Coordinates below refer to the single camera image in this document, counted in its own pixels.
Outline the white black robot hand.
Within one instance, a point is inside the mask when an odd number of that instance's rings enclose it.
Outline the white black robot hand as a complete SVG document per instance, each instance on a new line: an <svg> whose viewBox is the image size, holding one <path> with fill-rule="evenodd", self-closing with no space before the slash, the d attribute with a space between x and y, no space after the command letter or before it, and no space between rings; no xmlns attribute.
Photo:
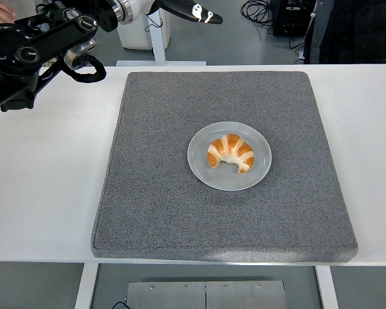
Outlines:
<svg viewBox="0 0 386 309"><path fill-rule="evenodd" d="M195 23L223 23L223 18L220 15L192 0L130 1L130 6L135 16L151 15L161 8L177 17Z"/></svg>

